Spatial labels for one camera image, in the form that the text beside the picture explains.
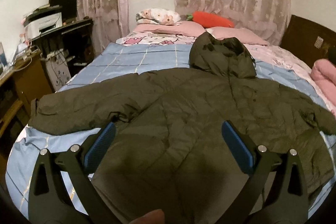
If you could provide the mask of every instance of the white printer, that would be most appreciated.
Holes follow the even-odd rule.
[[[27,39],[33,39],[39,35],[62,26],[61,6],[37,9],[26,17],[24,22]]]

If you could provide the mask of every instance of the metal screw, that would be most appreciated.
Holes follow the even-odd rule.
[[[48,152],[48,149],[43,148],[43,149],[40,151],[40,154],[41,154],[42,156],[44,156],[47,152]]]
[[[78,144],[74,144],[73,146],[71,146],[70,150],[72,152],[77,152],[79,150],[79,145]]]
[[[292,156],[296,156],[297,155],[297,152],[295,149],[291,149],[289,150],[289,153],[292,155]]]
[[[260,152],[266,152],[266,151],[267,151],[267,147],[264,146],[264,145],[259,145],[259,146],[258,146],[258,150],[259,150]]]

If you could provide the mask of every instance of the pink bedsheet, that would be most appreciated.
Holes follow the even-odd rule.
[[[299,77],[305,79],[309,84],[314,87],[316,93],[325,102],[328,110],[331,111],[336,117],[336,106],[323,94],[320,87],[310,77],[311,68],[309,68],[306,63],[298,59],[291,52],[284,50],[278,46],[260,46],[247,44],[244,45],[249,50],[253,58],[278,67],[291,69]]]
[[[196,37],[186,37],[177,34],[163,34],[152,32],[132,32],[126,37],[117,40],[118,44],[130,46],[134,44],[170,45],[193,44]]]

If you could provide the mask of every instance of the dark green puffer jacket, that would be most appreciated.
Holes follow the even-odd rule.
[[[29,125],[62,135],[116,122],[92,183],[125,223],[158,208],[166,223],[218,220],[247,180],[221,137],[225,120],[271,151],[295,148],[312,203],[334,175],[319,134],[336,133],[333,115],[297,90],[256,78],[236,38],[202,34],[190,65],[44,96]]]

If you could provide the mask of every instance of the hello kitty print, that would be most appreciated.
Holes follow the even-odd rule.
[[[137,24],[179,25],[181,17],[171,10],[153,8],[140,11],[135,20]]]
[[[151,44],[151,45],[171,45],[171,44],[187,44],[192,45],[196,37],[185,37],[176,34],[162,34],[152,32],[132,32],[127,37],[122,37],[116,41],[117,44],[130,46],[135,44]]]

